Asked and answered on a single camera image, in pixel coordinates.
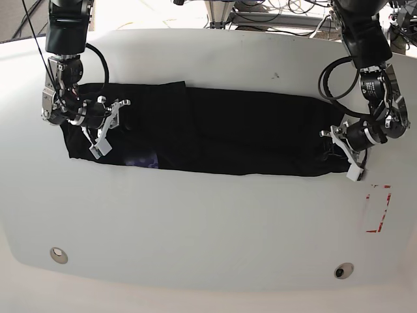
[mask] wire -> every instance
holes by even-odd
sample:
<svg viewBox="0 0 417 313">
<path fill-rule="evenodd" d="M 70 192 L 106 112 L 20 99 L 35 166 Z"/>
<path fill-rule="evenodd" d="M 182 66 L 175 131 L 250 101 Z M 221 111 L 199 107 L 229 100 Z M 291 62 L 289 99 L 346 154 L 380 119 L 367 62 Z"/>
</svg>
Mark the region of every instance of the wire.
<svg viewBox="0 0 417 313">
<path fill-rule="evenodd" d="M 338 59 L 332 63 L 330 63 L 320 74 L 319 77 L 319 84 L 318 84 L 318 88 L 319 88 L 319 93 L 320 95 L 323 97 L 323 92 L 321 91 L 321 79 L 323 78 L 323 88 L 324 88 L 324 92 L 326 93 L 326 96 L 328 98 L 332 98 L 333 95 L 330 92 L 329 88 L 328 88 L 328 78 L 330 76 L 330 73 L 333 69 L 335 69 L 338 65 L 343 64 L 343 63 L 348 63 L 352 61 L 352 57 L 342 57 L 341 59 Z M 346 108 L 344 105 L 342 105 L 340 102 L 338 102 L 337 100 L 329 100 L 339 111 L 341 111 L 342 113 L 352 116 L 352 117 L 357 117 L 359 119 L 363 119 L 365 121 L 369 121 L 370 123 L 374 123 L 375 120 L 374 118 L 370 115 L 370 114 L 364 114 L 364 113 L 358 113 L 355 111 L 352 111 L 348 108 Z"/>
<path fill-rule="evenodd" d="M 206 25 L 204 25 L 203 28 L 206 28 L 207 26 L 209 26 L 209 23 L 210 23 L 210 18 L 209 18 L 209 15 L 207 14 L 207 23 Z"/>
<path fill-rule="evenodd" d="M 245 19 L 245 20 L 248 20 L 248 21 L 251 21 L 251 22 L 257 22 L 257 23 L 268 23 L 268 22 L 271 22 L 271 21 L 273 21 L 273 20 L 275 20 L 281 13 L 278 13 L 277 15 L 275 15 L 273 18 L 271 18 L 270 20 L 265 20 L 265 21 L 256 21 L 256 20 L 251 20 L 250 18 L 247 18 L 247 17 L 245 17 L 245 16 L 243 16 L 243 15 L 240 15 L 237 11 L 236 11 L 236 9 L 235 8 L 232 8 L 232 11 L 237 15 L 237 16 L 240 16 L 241 18 L 243 18 L 243 19 Z"/>
<path fill-rule="evenodd" d="M 405 41 L 405 44 L 406 44 L 406 48 L 405 48 L 405 51 L 409 51 L 410 50 L 410 42 L 408 42 L 408 41 L 406 41 L 406 40 L 404 40 Z M 399 47 L 399 46 L 397 46 L 396 44 L 394 44 L 394 40 L 392 40 L 391 41 L 391 44 L 394 46 L 394 47 L 396 47 L 398 50 L 402 50 L 403 48 L 401 48 L 401 47 Z"/>
<path fill-rule="evenodd" d="M 364 156 L 364 159 L 362 160 L 362 163 L 360 164 L 360 168 L 362 168 L 363 170 L 365 169 L 365 167 L 366 167 L 366 162 L 367 162 L 367 157 L 368 157 L 368 151 L 367 151 L 368 149 L 366 149 L 365 150 L 365 156 Z"/>
<path fill-rule="evenodd" d="M 304 0 L 305 2 L 308 2 L 308 3 L 311 3 L 311 4 L 313 4 L 313 5 L 318 5 L 319 7 L 322 7 L 322 8 L 327 8 L 328 7 L 328 5 L 320 5 L 319 4 L 319 2 L 322 2 L 322 3 L 325 3 L 325 2 L 327 2 L 327 1 L 316 1 L 316 0 Z"/>
<path fill-rule="evenodd" d="M 247 7 L 256 7 L 257 5 L 262 5 L 265 1 L 266 0 L 260 0 L 260 2 L 259 1 L 256 1 L 256 3 L 254 3 L 252 5 L 249 5 L 249 4 L 245 3 L 244 1 L 241 1 L 241 3 L 243 3 Z"/>
<path fill-rule="evenodd" d="M 131 25 L 131 24 L 134 24 L 134 22 L 128 22 L 128 23 L 125 23 L 125 24 L 123 24 L 123 25 L 119 26 L 118 28 L 116 28 L 116 30 L 118 31 L 120 28 L 122 28 L 122 27 L 124 27 L 124 26 L 127 26 L 127 25 Z"/>
<path fill-rule="evenodd" d="M 280 10 L 280 12 L 282 11 L 280 0 L 278 0 L 278 3 L 280 4 L 280 7 L 276 7 L 275 5 L 273 5 L 271 0 L 268 0 L 268 2 L 270 4 L 270 6 L 272 6 L 273 8 L 276 8 L 276 9 Z"/>
<path fill-rule="evenodd" d="M 330 23 L 328 26 L 328 34 L 327 34 L 327 40 L 330 40 L 330 33 L 332 32 L 332 18 L 330 18 Z"/>
<path fill-rule="evenodd" d="M 402 30 L 399 30 L 399 33 L 403 36 L 403 38 L 406 38 L 413 46 L 417 46 L 417 42 L 413 38 L 409 37 L 409 34 L 406 34 Z"/>
<path fill-rule="evenodd" d="M 257 31 L 265 31 L 265 32 L 269 32 L 269 33 L 284 33 L 284 34 L 300 36 L 300 37 L 309 36 L 310 34 L 312 34 L 312 32 L 306 33 L 306 34 L 298 34 L 298 33 L 292 33 L 290 31 L 280 31 L 279 29 L 265 30 L 265 29 L 258 28 L 258 27 L 255 27 L 255 26 L 250 26 L 250 25 L 248 25 L 248 26 L 245 25 L 243 27 L 249 27 L 249 28 L 252 28 L 252 29 L 256 29 Z"/>
<path fill-rule="evenodd" d="M 354 89 L 354 86 L 356 85 L 356 83 L 358 82 L 358 80 L 359 80 L 359 75 L 360 75 L 360 70 L 357 70 L 356 71 L 356 76 L 354 77 L 354 80 L 353 80 L 353 83 L 352 83 L 352 85 L 349 87 L 349 89 L 348 90 L 346 90 L 344 93 L 342 93 L 340 96 L 336 96 L 336 97 L 333 97 L 333 96 L 331 96 L 331 97 L 328 97 L 328 96 L 326 96 L 326 95 L 324 95 L 324 93 L 322 92 L 322 90 L 321 90 L 321 80 L 323 79 L 323 85 L 328 85 L 328 79 L 329 79 L 329 77 L 330 77 L 330 74 L 332 73 L 332 71 L 336 68 L 336 67 L 338 67 L 339 65 L 341 65 L 341 64 L 343 64 L 343 63 L 348 63 L 348 62 L 350 62 L 352 60 L 352 58 L 350 57 L 347 57 L 347 58 L 342 58 L 342 59 L 339 59 L 339 60 L 336 60 L 336 61 L 334 61 L 333 63 L 330 63 L 322 72 L 321 72 L 321 74 L 320 74 L 320 76 L 319 76 L 319 93 L 320 93 L 320 95 L 324 98 L 324 99 L 326 99 L 326 100 L 333 100 L 333 101 L 335 101 L 335 100 L 339 100 L 339 99 L 342 99 L 342 98 L 344 98 L 345 96 L 347 96 L 353 89 Z"/>
<path fill-rule="evenodd" d="M 32 15 L 32 13 L 38 8 L 38 6 L 43 2 L 43 0 L 36 0 L 35 3 L 33 3 L 33 5 L 31 6 L 31 8 L 28 10 L 26 8 L 25 10 L 25 16 L 22 18 L 22 21 L 20 22 L 19 27 L 17 28 L 17 30 L 14 32 L 12 39 L 15 39 L 16 36 L 18 35 L 18 33 L 20 33 L 20 36 L 22 35 L 22 29 L 24 27 L 24 25 L 26 24 L 26 22 L 29 21 L 29 17 Z"/>
<path fill-rule="evenodd" d="M 46 26 L 48 26 L 49 22 L 46 22 L 46 24 L 40 29 L 39 33 L 37 34 L 37 36 L 39 36 L 41 34 L 41 32 L 45 29 Z"/>
<path fill-rule="evenodd" d="M 80 99 L 82 99 L 82 100 L 99 96 L 100 93 L 103 93 L 104 90 L 106 89 L 106 87 L 108 86 L 109 79 L 110 79 L 109 67 L 108 67 L 108 64 L 106 62 L 106 59 L 104 58 L 103 53 L 101 53 L 100 50 L 97 49 L 96 47 L 94 47 L 92 44 L 87 43 L 85 45 L 85 47 L 87 49 L 90 49 L 91 51 L 93 51 L 100 58 L 100 60 L 102 62 L 102 65 L 103 65 L 103 69 L 104 69 L 104 83 L 103 83 L 102 88 L 95 93 L 85 93 L 85 94 L 79 95 Z"/>
<path fill-rule="evenodd" d="M 391 114 L 392 111 L 392 86 L 390 83 L 390 78 L 388 77 L 388 74 L 383 70 L 382 71 L 382 77 L 384 78 L 384 82 L 385 82 L 385 88 L 387 88 L 387 103 L 388 103 L 388 111 L 386 112 L 385 118 L 384 120 Z"/>
<path fill-rule="evenodd" d="M 310 38 L 314 38 L 314 36 L 317 34 L 319 29 L 323 26 L 324 22 L 330 17 L 330 15 L 326 15 L 320 23 L 317 25 L 317 28 L 314 30 L 314 32 L 310 35 Z"/>
<path fill-rule="evenodd" d="M 295 0 L 288 0 L 288 2 L 287 2 L 287 7 L 288 7 L 288 9 L 290 10 L 290 12 L 292 12 L 292 13 L 294 13 L 294 14 L 306 14 L 306 13 L 308 13 L 308 12 L 310 12 L 313 8 L 314 8 L 314 4 L 312 5 L 312 6 L 310 6 L 307 10 L 302 10 L 301 12 L 297 12 L 297 11 L 295 11 L 294 9 L 292 9 L 291 8 L 291 3 L 292 4 L 295 4 L 298 8 L 296 9 L 296 10 L 298 10 L 298 9 L 301 9 L 301 0 L 298 0 L 299 2 L 300 2 L 300 5 L 297 5 L 296 3 L 295 3 Z"/>
<path fill-rule="evenodd" d="M 106 114 L 106 115 L 88 115 L 88 114 L 80 114 L 80 113 L 78 113 L 78 112 L 75 112 L 75 111 L 71 110 L 70 108 L 68 108 L 68 107 L 66 107 L 66 106 L 64 105 L 64 101 L 62 100 L 61 96 L 59 95 L 58 90 L 57 90 L 57 88 L 56 88 L 56 86 L 55 86 L 55 84 L 54 84 L 55 80 L 53 79 L 53 73 L 52 73 L 52 71 L 51 71 L 51 69 L 50 69 L 50 68 L 51 68 L 50 60 L 48 60 L 48 64 L 49 64 L 49 66 L 50 66 L 50 67 L 48 68 L 48 66 L 46 65 L 46 62 L 45 62 L 44 56 L 42 55 L 42 50 L 40 49 L 38 39 L 36 39 L 35 30 L 33 29 L 32 21 L 31 21 L 31 19 L 30 19 L 29 13 L 28 13 L 28 11 L 27 11 L 27 7 L 26 7 L 25 0 L 22 0 L 22 5 L 23 5 L 23 9 L 25 10 L 25 13 L 26 13 L 26 16 L 27 16 L 27 21 L 29 22 L 29 27 L 31 28 L 31 31 L 32 31 L 33 39 L 34 39 L 34 40 L 35 40 L 35 42 L 36 42 L 36 46 L 38 47 L 38 51 L 39 51 L 40 57 L 41 57 L 42 62 L 43 62 L 43 64 L 44 64 L 44 66 L 45 66 L 45 69 L 46 69 L 46 74 L 48 75 L 48 77 L 49 77 L 49 79 L 50 79 L 50 81 L 51 81 L 51 84 L 52 84 L 53 90 L 55 91 L 55 94 L 57 95 L 58 101 L 60 102 L 61 106 L 62 106 L 62 107 L 64 107 L 64 108 L 66 108 L 66 109 L 67 109 L 70 113 L 73 113 L 73 114 L 76 114 L 76 115 L 78 115 L 78 116 L 82 116 L 82 117 L 103 117 L 103 118 L 105 118 L 105 117 L 109 117 L 109 116 L 111 115 L 111 112 L 109 112 L 109 113 L 108 113 L 108 114 Z"/>
</svg>

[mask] black cloth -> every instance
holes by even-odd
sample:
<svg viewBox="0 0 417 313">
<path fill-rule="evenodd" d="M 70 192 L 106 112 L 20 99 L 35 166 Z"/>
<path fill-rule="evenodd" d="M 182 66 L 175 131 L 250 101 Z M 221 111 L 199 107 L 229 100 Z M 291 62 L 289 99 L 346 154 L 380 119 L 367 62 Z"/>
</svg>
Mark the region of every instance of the black cloth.
<svg viewBox="0 0 417 313">
<path fill-rule="evenodd" d="M 90 93 L 100 84 L 80 86 Z M 319 176 L 345 172 L 346 158 L 332 153 L 320 130 L 343 114 L 315 98 L 275 93 L 166 85 L 110 84 L 108 103 L 131 100 L 121 125 L 109 130 L 112 146 L 99 160 L 80 127 L 61 125 L 70 158 L 102 164 L 246 175 Z"/>
</svg>

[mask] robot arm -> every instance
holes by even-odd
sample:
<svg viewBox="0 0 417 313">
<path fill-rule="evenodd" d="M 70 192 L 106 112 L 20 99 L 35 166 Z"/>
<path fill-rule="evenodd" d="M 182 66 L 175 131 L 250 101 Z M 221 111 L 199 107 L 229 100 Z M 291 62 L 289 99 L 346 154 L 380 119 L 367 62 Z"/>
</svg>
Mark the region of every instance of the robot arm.
<svg viewBox="0 0 417 313">
<path fill-rule="evenodd" d="M 83 97 L 78 82 L 83 76 L 79 54 L 89 46 L 95 51 L 105 67 L 105 84 L 108 70 L 101 53 L 86 44 L 87 31 L 93 0 L 51 0 L 46 51 L 54 56 L 48 59 L 48 71 L 42 99 L 42 116 L 53 125 L 65 121 L 82 128 L 91 142 L 91 153 L 100 158 L 111 151 L 106 140 L 109 129 L 119 125 L 119 109 L 129 105 L 123 100 L 108 105 L 100 93 Z"/>
<path fill-rule="evenodd" d="M 341 31 L 343 43 L 360 75 L 362 94 L 368 100 L 369 114 L 351 112 L 333 97 L 328 78 L 334 67 L 323 71 L 323 96 L 345 113 L 360 120 L 352 125 L 344 123 L 321 132 L 347 154 L 351 168 L 347 174 L 353 181 L 360 180 L 363 167 L 358 156 L 374 145 L 386 143 L 387 137 L 398 138 L 409 128 L 407 107 L 399 91 L 394 68 L 387 61 L 391 49 L 379 24 L 378 12 L 386 0 L 333 0 L 332 18 Z"/>
<path fill-rule="evenodd" d="M 332 137 L 333 142 L 348 155 L 352 163 L 348 176 L 352 180 L 358 180 L 363 172 L 357 163 L 361 151 L 386 143 L 387 137 L 398 138 L 409 127 L 405 101 L 399 92 L 394 70 L 386 63 L 392 53 L 377 16 L 386 3 L 387 0 L 332 0 L 332 19 L 358 69 L 370 114 L 354 114 L 360 118 L 355 124 L 332 127 L 321 135 Z M 119 109 L 130 102 L 116 101 L 107 105 L 99 93 L 82 97 L 78 92 L 78 82 L 83 74 L 79 54 L 85 51 L 92 7 L 93 0 L 50 1 L 46 51 L 55 56 L 48 59 L 50 68 L 46 75 L 42 115 L 54 125 L 69 121 L 82 127 L 91 142 L 91 152 L 100 158 L 111 150 L 106 141 L 107 130 L 118 126 Z M 328 67 L 323 73 L 324 97 L 335 106 L 345 108 L 326 86 L 332 69 Z M 345 109 L 348 115 L 354 113 Z"/>
</svg>

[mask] gray carpet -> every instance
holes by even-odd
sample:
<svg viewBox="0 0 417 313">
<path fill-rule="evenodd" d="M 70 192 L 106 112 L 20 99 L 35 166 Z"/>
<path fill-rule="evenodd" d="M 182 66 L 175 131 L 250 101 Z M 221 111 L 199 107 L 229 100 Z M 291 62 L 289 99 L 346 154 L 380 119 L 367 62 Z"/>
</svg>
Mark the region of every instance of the gray carpet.
<svg viewBox="0 0 417 313">
<path fill-rule="evenodd" d="M 25 0 L 26 7 L 29 8 L 36 0 Z M 31 21 L 36 34 L 43 28 L 48 21 L 48 0 L 43 0 L 36 11 L 31 16 Z M 17 30 L 25 16 L 21 0 L 0 0 L 0 42 L 12 38 L 13 33 Z M 29 24 L 26 23 L 22 31 L 22 37 L 31 36 L 32 32 Z"/>
</svg>

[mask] black hose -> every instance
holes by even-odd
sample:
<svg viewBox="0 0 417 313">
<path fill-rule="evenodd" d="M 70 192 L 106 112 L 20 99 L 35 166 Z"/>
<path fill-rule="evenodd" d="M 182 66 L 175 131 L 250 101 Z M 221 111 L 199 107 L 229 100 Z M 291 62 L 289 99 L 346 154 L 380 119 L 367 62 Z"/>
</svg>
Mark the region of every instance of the black hose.
<svg viewBox="0 0 417 313">
<path fill-rule="evenodd" d="M 365 114 L 365 113 L 359 113 L 359 112 L 355 112 L 352 111 L 348 108 L 346 108 L 343 104 L 341 104 L 340 102 L 338 102 L 337 100 L 333 100 L 333 95 L 329 90 L 328 87 L 328 80 L 330 77 L 330 74 L 332 73 L 332 71 L 338 67 L 340 64 L 343 63 L 348 63 L 352 61 L 352 57 L 342 57 L 341 59 L 338 59 L 332 63 L 330 63 L 320 74 L 319 76 L 319 94 L 323 97 L 323 98 L 327 98 L 327 100 L 329 100 L 339 111 L 341 111 L 342 113 L 352 116 L 352 117 L 357 117 L 359 119 L 363 119 L 365 121 L 369 121 L 369 122 L 374 122 L 374 118 L 370 115 L 370 114 Z M 324 89 L 324 93 L 326 94 L 326 96 L 323 94 L 323 92 L 321 91 L 321 80 L 323 79 L 323 89 Z M 346 95 L 348 93 L 350 93 L 352 91 L 352 89 L 354 88 L 354 86 L 357 83 L 357 78 L 355 77 L 355 81 L 354 84 L 351 85 L 351 87 L 349 88 L 348 92 L 346 93 Z"/>
<path fill-rule="evenodd" d="M 108 67 L 108 64 L 106 62 L 106 59 L 104 58 L 103 53 L 101 53 L 100 50 L 97 49 L 96 47 L 94 47 L 92 44 L 87 43 L 85 45 L 85 47 L 90 49 L 91 51 L 93 51 L 100 58 L 100 60 L 103 64 L 103 69 L 104 69 L 104 83 L 103 83 L 103 86 L 102 86 L 101 90 L 99 90 L 95 93 L 86 93 L 86 94 L 80 95 L 81 99 L 87 99 L 87 98 L 93 98 L 93 97 L 99 96 L 100 93 L 103 93 L 103 91 L 106 89 L 106 87 L 108 86 L 109 81 L 110 81 L 109 67 Z"/>
</svg>

